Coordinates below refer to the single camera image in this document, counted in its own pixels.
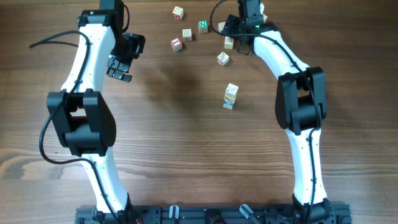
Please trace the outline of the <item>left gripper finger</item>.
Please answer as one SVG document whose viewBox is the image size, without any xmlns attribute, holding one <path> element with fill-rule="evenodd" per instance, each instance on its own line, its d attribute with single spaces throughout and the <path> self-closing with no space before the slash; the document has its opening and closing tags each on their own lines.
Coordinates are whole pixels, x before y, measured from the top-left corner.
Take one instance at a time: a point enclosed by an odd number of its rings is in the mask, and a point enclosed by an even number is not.
<svg viewBox="0 0 398 224">
<path fill-rule="evenodd" d="M 113 70 L 120 72 L 129 73 L 129 69 L 132 64 L 132 58 L 127 58 L 125 60 L 118 60 L 115 56 L 110 55 L 107 61 L 107 66 Z"/>
<path fill-rule="evenodd" d="M 108 68 L 107 72 L 106 72 L 107 76 L 115 78 L 117 80 L 121 80 L 124 82 L 130 82 L 132 79 L 132 76 L 125 74 L 123 72 L 120 72 L 118 70 L 115 70 L 113 68 Z"/>
</svg>

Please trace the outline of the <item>yellow sided picture block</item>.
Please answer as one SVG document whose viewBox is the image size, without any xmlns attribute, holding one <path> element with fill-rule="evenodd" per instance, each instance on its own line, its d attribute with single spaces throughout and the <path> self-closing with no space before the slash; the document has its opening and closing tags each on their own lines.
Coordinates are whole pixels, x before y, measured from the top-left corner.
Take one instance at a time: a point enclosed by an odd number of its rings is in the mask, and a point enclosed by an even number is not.
<svg viewBox="0 0 398 224">
<path fill-rule="evenodd" d="M 239 90 L 238 86 L 236 86 L 232 83 L 229 83 L 226 88 L 226 91 L 225 91 L 225 96 L 228 98 L 235 99 L 237 96 L 238 90 Z"/>
</svg>

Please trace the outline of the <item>yellow top block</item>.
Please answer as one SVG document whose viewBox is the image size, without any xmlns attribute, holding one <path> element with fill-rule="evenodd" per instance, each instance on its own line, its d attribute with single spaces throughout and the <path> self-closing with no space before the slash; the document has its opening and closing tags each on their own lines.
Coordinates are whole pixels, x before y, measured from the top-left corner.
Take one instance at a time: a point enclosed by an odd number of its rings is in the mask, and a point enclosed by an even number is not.
<svg viewBox="0 0 398 224">
<path fill-rule="evenodd" d="M 228 96 L 225 96 L 225 97 L 224 97 L 224 100 L 225 100 L 225 101 L 228 101 L 228 102 L 230 102 L 230 103 L 234 103 L 236 99 L 235 99 L 235 98 L 230 98 L 230 97 L 228 97 Z"/>
</svg>

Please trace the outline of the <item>red sided white block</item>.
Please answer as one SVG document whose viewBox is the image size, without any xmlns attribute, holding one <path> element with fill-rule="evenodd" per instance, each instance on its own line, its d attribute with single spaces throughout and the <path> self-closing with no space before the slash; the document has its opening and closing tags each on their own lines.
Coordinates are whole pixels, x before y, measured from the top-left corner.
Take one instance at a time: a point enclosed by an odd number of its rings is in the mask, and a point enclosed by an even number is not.
<svg viewBox="0 0 398 224">
<path fill-rule="evenodd" d="M 233 107 L 234 106 L 234 102 L 224 101 L 224 106 Z"/>
</svg>

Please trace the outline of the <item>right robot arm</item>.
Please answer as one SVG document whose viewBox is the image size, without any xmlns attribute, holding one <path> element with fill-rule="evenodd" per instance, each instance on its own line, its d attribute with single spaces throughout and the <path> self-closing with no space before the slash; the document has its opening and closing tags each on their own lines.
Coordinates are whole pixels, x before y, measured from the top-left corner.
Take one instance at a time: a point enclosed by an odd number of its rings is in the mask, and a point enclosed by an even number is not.
<svg viewBox="0 0 398 224">
<path fill-rule="evenodd" d="M 291 222 L 319 223 L 330 216 L 323 186 L 319 143 L 326 116 L 325 74 L 303 63 L 271 22 L 264 22 L 259 1 L 238 1 L 238 16 L 227 18 L 221 35 L 260 57 L 277 79 L 275 115 L 288 135 L 295 172 Z"/>
</svg>

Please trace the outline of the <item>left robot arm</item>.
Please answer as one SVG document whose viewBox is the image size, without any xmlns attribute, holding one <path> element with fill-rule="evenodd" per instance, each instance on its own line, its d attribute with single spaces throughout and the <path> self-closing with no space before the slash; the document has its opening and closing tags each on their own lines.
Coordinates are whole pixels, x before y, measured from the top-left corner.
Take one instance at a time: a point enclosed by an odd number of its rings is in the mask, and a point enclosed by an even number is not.
<svg viewBox="0 0 398 224">
<path fill-rule="evenodd" d="M 94 208 L 76 211 L 76 223 L 142 223 L 118 176 L 113 157 L 116 122 L 103 96 L 105 76 L 124 82 L 132 61 L 142 53 L 145 37 L 127 32 L 127 6 L 121 0 L 101 1 L 99 9 L 78 17 L 79 36 L 72 70 L 59 92 L 47 97 L 47 118 L 39 138 L 42 157 L 44 134 L 54 125 L 60 144 L 80 162 L 96 196 Z"/>
</svg>

